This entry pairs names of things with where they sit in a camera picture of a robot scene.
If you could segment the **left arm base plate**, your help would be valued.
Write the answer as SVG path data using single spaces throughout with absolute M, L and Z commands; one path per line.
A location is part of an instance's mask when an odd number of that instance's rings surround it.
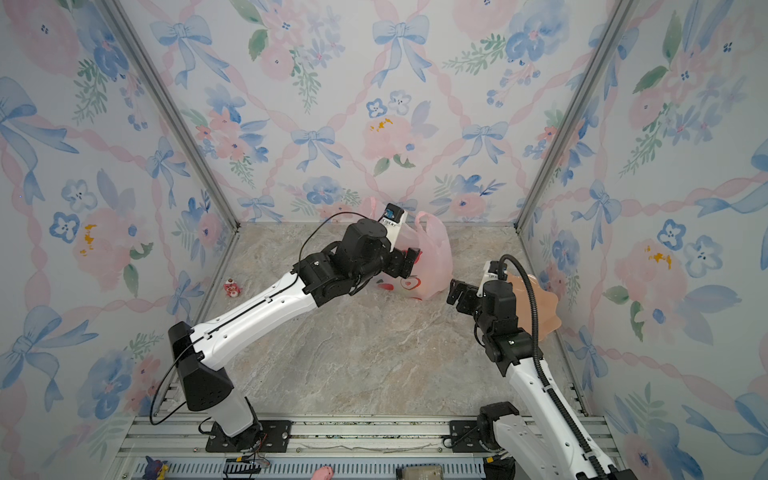
M 262 420 L 236 436 L 227 436 L 214 422 L 205 447 L 207 453 L 286 453 L 291 436 L 289 420 Z

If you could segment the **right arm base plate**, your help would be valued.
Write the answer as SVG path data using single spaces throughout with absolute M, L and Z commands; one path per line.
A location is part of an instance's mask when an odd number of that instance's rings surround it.
M 487 420 L 452 420 L 443 446 L 453 453 L 491 453 L 499 449 Z

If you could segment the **pink plastic bag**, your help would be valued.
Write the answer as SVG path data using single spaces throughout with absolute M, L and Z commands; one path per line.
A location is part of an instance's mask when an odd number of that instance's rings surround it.
M 447 229 L 437 216 L 419 211 L 413 223 L 401 226 L 395 248 L 420 250 L 411 275 L 394 279 L 381 273 L 371 280 L 373 286 L 418 300 L 427 300 L 449 287 L 453 276 L 451 245 Z

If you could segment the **peach scalloped plastic bowl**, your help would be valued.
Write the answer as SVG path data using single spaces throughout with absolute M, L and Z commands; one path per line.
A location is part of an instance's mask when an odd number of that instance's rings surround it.
M 539 341 L 543 341 L 562 325 L 562 321 L 556 312 L 559 300 L 554 293 L 544 290 L 532 275 L 529 275 L 529 280 L 537 306 L 538 338 Z M 508 282 L 513 286 L 516 296 L 518 325 L 530 335 L 533 335 L 531 303 L 524 281 L 519 276 L 510 276 Z

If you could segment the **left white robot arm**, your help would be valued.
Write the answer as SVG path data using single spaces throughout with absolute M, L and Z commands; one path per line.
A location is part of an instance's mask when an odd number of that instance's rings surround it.
M 211 451 L 257 444 L 263 428 L 225 366 L 274 329 L 342 296 L 353 296 L 379 274 L 407 278 L 420 254 L 396 246 L 407 214 L 389 205 L 381 218 L 362 217 L 347 226 L 341 240 L 300 255 L 291 270 L 258 295 L 207 322 L 173 325 L 169 340 L 187 408 L 213 422 Z

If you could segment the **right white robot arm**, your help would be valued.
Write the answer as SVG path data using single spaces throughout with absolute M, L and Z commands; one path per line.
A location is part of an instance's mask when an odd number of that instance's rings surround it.
M 472 317 L 489 360 L 520 396 L 539 433 L 516 407 L 497 403 L 478 415 L 482 442 L 501 449 L 531 479 L 634 479 L 597 444 L 567 404 L 538 346 L 538 305 L 529 279 L 523 280 L 532 325 L 522 327 L 513 284 L 485 280 L 477 287 L 452 280 L 447 303 Z

